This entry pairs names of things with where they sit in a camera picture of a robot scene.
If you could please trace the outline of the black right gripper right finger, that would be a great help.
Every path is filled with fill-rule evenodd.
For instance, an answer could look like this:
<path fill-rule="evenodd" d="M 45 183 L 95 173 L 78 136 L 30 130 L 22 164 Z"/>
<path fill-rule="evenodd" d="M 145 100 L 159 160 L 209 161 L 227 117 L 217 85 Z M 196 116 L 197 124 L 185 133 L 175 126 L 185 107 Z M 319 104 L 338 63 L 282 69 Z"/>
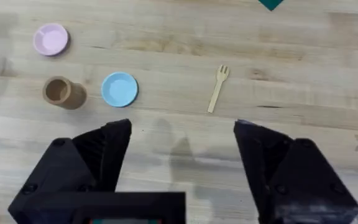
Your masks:
<path fill-rule="evenodd" d="M 352 223 L 358 203 L 314 141 L 238 119 L 234 135 L 259 223 Z"/>

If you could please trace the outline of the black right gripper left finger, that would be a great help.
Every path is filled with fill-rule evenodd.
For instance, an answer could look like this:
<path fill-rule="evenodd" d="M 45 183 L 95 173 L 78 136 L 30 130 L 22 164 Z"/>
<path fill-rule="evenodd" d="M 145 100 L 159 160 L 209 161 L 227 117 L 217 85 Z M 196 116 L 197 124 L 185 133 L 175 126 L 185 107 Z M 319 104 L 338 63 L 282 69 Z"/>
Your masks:
<path fill-rule="evenodd" d="M 129 119 L 72 139 L 56 138 L 8 212 L 17 223 L 72 223 L 76 211 L 114 193 L 132 134 Z"/>

